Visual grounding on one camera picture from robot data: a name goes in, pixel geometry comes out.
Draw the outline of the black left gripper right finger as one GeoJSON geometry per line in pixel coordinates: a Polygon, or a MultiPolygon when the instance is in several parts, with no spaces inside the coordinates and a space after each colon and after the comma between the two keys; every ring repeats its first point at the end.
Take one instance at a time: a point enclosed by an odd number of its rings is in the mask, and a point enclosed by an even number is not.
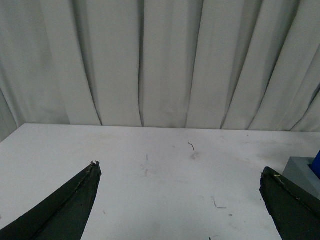
{"type": "Polygon", "coordinates": [[[260,177],[259,192],[283,240],[320,238],[320,200],[270,167],[260,177]]]}

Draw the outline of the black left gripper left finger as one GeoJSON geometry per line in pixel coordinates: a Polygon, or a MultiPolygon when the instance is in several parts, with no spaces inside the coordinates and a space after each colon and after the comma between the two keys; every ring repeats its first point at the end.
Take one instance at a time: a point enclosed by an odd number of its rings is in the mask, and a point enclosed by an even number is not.
{"type": "Polygon", "coordinates": [[[2,240],[79,240],[90,217],[101,179],[100,163],[71,178],[34,208],[1,229],[2,240]]]}

